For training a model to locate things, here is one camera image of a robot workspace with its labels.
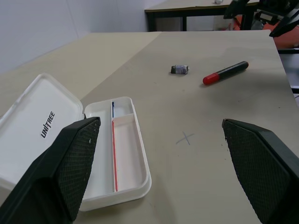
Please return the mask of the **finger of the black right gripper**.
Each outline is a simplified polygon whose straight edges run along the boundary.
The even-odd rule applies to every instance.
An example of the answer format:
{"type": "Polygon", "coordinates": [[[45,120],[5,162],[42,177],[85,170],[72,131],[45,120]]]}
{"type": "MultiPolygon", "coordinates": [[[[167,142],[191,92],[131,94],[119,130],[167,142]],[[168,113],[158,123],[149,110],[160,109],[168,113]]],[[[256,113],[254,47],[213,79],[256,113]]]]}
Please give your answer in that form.
{"type": "Polygon", "coordinates": [[[249,0],[232,0],[225,11],[223,18],[233,19],[237,15],[240,15],[245,11],[248,2],[249,0]]]}
{"type": "Polygon", "coordinates": [[[291,11],[288,15],[285,15],[280,23],[271,31],[270,37],[279,37],[289,31],[292,31],[299,25],[299,9],[294,12],[291,11]]]}

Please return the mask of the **white Unitree pencil case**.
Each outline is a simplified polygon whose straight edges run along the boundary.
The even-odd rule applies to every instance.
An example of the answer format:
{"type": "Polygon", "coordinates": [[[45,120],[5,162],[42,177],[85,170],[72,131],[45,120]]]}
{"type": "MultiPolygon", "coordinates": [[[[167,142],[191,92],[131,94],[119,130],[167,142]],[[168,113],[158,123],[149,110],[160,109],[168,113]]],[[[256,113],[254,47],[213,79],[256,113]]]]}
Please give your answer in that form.
{"type": "Polygon", "coordinates": [[[99,117],[101,126],[80,210],[145,196],[151,176],[132,100],[120,97],[83,106],[54,77],[43,73],[0,118],[0,205],[64,127],[90,117],[99,117]]]}

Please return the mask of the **orange rounded object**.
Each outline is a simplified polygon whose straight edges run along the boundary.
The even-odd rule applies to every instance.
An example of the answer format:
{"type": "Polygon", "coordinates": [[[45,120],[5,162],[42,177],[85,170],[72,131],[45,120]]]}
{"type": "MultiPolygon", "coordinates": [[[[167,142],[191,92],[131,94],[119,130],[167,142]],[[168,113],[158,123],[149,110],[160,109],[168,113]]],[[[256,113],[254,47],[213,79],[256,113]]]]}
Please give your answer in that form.
{"type": "MultiPolygon", "coordinates": [[[[219,31],[239,31],[241,30],[242,23],[242,15],[236,16],[234,19],[223,19],[220,16],[220,21],[214,21],[214,30],[219,31]]],[[[252,30],[269,30],[273,31],[274,28],[279,24],[277,22],[275,25],[264,24],[264,26],[254,27],[252,26],[252,30]]],[[[299,25],[296,26],[293,30],[283,34],[279,37],[273,38],[275,45],[278,49],[291,49],[291,48],[299,48],[299,25]]]]}

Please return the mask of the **beige table with black frame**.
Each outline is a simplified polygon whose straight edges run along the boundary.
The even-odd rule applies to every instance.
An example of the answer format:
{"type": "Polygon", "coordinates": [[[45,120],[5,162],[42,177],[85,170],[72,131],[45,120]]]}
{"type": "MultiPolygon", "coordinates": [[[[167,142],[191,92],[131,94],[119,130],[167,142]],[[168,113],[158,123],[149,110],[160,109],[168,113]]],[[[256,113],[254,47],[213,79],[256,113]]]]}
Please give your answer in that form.
{"type": "Polygon", "coordinates": [[[149,32],[157,31],[157,18],[180,18],[181,31],[187,30],[187,17],[224,15],[232,0],[216,4],[214,0],[166,0],[145,9],[149,32]]]}

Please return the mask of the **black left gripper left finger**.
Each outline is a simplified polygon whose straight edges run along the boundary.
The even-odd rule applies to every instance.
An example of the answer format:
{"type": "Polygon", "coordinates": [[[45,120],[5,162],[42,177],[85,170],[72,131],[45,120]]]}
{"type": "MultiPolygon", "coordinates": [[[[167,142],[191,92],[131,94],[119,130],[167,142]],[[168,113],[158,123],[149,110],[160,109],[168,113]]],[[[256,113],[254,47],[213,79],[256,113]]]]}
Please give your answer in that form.
{"type": "Polygon", "coordinates": [[[0,224],[73,224],[90,178],[99,117],[64,127],[0,206],[0,224]]]}

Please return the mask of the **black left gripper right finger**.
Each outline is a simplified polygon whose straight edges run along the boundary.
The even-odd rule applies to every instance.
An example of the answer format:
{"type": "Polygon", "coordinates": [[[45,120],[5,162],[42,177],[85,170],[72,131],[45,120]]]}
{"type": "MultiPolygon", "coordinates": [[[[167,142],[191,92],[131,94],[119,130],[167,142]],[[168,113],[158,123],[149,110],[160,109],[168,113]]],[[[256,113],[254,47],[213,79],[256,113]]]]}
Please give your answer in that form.
{"type": "Polygon", "coordinates": [[[299,157],[272,131],[224,119],[237,179],[262,224],[299,224],[299,157]]]}

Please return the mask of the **black marker with red cap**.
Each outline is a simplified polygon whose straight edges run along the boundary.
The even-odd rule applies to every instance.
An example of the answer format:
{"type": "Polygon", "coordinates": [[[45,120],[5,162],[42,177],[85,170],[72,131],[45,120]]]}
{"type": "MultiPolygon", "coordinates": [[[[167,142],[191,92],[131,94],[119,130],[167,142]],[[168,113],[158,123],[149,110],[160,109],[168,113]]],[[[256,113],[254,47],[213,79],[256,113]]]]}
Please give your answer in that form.
{"type": "Polygon", "coordinates": [[[239,73],[245,71],[248,68],[248,66],[249,66],[249,63],[246,61],[239,62],[237,64],[234,64],[232,66],[229,66],[227,68],[224,68],[220,71],[214,72],[214,73],[204,77],[203,84],[211,85],[211,84],[216,83],[225,78],[234,76],[236,74],[239,74],[239,73]]]}

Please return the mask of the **small blue-grey eraser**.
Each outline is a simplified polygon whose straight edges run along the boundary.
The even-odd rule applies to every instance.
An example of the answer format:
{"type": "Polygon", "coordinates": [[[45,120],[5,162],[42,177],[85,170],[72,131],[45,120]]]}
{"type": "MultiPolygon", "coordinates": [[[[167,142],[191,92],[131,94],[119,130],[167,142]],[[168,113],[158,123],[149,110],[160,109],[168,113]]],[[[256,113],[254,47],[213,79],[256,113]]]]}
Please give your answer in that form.
{"type": "Polygon", "coordinates": [[[171,67],[171,74],[187,75],[189,72],[188,65],[173,65],[171,67]]]}

